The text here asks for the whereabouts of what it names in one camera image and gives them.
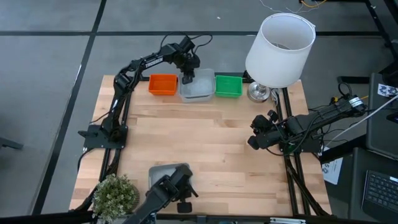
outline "paper sheet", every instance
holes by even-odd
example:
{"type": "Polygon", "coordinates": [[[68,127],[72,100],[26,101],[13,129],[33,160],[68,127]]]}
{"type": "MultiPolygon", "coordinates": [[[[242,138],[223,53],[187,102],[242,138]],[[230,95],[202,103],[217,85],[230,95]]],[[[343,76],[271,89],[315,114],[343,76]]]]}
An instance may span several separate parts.
{"type": "Polygon", "coordinates": [[[331,184],[337,185],[342,163],[343,163],[343,158],[339,158],[334,161],[323,164],[322,165],[323,180],[331,184]]]}

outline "orange bin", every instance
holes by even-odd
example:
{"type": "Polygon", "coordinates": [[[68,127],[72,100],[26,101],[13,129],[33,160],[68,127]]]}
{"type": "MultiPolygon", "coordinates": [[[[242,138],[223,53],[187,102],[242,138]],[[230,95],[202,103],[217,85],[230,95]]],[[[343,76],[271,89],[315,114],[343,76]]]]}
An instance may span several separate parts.
{"type": "Polygon", "coordinates": [[[177,91],[177,75],[152,74],[149,77],[148,90],[153,95],[174,95],[177,91]]]}

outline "keyboard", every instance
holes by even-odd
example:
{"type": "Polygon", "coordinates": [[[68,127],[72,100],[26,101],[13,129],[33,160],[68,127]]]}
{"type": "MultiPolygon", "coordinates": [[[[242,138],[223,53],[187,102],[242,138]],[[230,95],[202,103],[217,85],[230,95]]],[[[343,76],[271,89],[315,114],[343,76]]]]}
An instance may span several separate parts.
{"type": "Polygon", "coordinates": [[[398,218],[398,177],[368,170],[362,210],[379,220],[385,216],[398,218]]]}

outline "green bin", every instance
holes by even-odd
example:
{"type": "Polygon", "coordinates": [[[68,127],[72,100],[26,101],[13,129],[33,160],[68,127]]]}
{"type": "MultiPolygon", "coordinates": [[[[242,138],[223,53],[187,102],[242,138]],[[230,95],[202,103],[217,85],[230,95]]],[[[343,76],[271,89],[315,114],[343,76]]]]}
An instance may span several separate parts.
{"type": "Polygon", "coordinates": [[[242,95],[242,91],[243,84],[241,77],[216,76],[216,96],[237,98],[242,95]]]}

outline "white lampshade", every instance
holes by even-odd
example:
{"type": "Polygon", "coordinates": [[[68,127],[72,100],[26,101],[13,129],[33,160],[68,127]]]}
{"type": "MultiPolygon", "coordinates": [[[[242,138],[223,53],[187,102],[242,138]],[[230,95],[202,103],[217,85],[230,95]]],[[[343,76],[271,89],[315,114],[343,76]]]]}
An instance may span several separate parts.
{"type": "Polygon", "coordinates": [[[315,26],[290,13],[267,17],[246,58],[246,70],[256,82],[283,88],[301,76],[315,41],[315,26]]]}

